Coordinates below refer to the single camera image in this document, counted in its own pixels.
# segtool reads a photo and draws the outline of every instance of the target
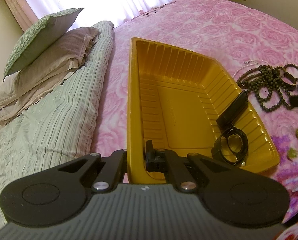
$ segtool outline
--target yellow basket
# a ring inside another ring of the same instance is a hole
[[[215,120],[240,92],[215,59],[133,38],[127,128],[130,182],[165,183],[163,174],[145,169],[145,142],[149,139],[155,149],[171,149],[179,156],[196,152],[211,157],[213,144],[221,135]],[[243,169],[260,173],[279,163],[276,148],[250,103],[234,125],[248,137]]]

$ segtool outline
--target folded blanket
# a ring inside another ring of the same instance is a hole
[[[10,182],[89,154],[113,24],[102,21],[89,59],[62,86],[0,129],[0,193]],[[0,209],[0,228],[6,224]]]
[[[60,37],[30,66],[5,78],[0,85],[0,125],[37,103],[68,79],[95,44],[97,28],[81,27]]]

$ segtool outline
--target bedspread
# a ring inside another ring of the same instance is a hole
[[[233,75],[244,61],[298,65],[298,31],[267,14],[227,0],[178,0],[153,9],[114,29],[99,116],[91,151],[104,156],[126,147],[129,46],[132,37],[164,42],[214,57]],[[237,78],[250,66],[241,70]],[[280,164],[265,172],[289,191],[284,221],[298,212],[298,109],[272,113],[249,100],[261,117],[279,154]],[[271,101],[278,102],[273,94]]]

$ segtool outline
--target beige pillow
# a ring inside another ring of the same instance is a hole
[[[81,27],[65,33],[30,66],[0,84],[0,125],[18,116],[70,77],[95,44],[97,28]]]
[[[83,10],[66,9],[48,14],[35,22],[17,41],[5,67],[4,79],[29,66],[51,44],[59,39],[73,25]]]

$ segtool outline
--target green textured cushion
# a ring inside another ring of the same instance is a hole
[[[34,62],[52,43],[66,33],[83,9],[67,9],[48,14],[35,22],[13,48],[7,60],[4,78]]]

